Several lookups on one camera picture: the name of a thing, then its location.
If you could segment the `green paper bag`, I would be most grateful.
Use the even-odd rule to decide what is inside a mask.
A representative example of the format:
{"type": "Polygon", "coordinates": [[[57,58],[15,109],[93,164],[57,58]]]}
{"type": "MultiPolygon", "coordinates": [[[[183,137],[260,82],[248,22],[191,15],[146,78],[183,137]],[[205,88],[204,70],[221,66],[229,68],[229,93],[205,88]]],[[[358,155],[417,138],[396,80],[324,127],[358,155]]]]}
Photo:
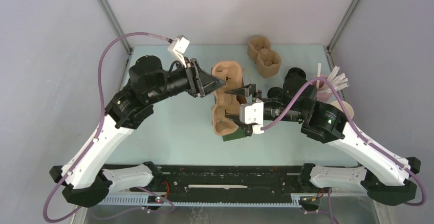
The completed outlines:
{"type": "MultiPolygon", "coordinates": [[[[251,84],[252,81],[251,81],[251,76],[250,76],[249,71],[247,69],[242,69],[242,74],[247,74],[248,84],[251,84]]],[[[243,103],[247,102],[247,98],[246,97],[242,97],[242,96],[237,96],[237,101],[240,104],[243,104],[243,103]]],[[[229,135],[222,136],[222,139],[223,139],[224,142],[227,142],[227,141],[242,139],[244,137],[245,137],[245,135],[244,135],[242,129],[239,127],[235,132],[233,132],[233,133],[231,133],[229,135]]]]}

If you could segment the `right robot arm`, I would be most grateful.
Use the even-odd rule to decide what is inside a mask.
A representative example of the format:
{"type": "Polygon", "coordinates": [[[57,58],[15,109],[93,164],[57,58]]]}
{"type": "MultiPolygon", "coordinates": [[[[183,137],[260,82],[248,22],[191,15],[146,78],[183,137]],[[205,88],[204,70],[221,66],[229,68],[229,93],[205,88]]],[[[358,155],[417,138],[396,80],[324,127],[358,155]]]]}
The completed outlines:
{"type": "Polygon", "coordinates": [[[403,158],[382,147],[363,133],[349,113],[317,99],[318,89],[304,76],[288,75],[282,87],[273,87],[263,98],[254,84],[229,90],[231,95],[251,97],[239,115],[226,117],[240,125],[247,136],[264,132],[263,122],[301,124],[308,138],[337,148],[358,163],[356,167],[331,167],[305,163],[298,177],[303,192],[317,188],[342,188],[366,193],[388,206],[415,206],[419,190],[416,175],[421,162],[403,158]]]}

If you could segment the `brown pulp cup carrier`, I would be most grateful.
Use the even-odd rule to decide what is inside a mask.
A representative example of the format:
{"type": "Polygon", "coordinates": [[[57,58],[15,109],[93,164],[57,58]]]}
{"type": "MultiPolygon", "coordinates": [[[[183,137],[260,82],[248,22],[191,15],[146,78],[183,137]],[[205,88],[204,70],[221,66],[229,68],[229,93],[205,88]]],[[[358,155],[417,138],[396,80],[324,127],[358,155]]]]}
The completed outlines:
{"type": "Polygon", "coordinates": [[[240,102],[236,95],[227,94],[226,91],[243,86],[243,69],[236,61],[218,62],[211,70],[211,74],[224,80],[225,84],[213,93],[215,105],[212,107],[212,127],[218,136],[234,133],[238,125],[225,117],[226,113],[240,113],[240,102]]]}

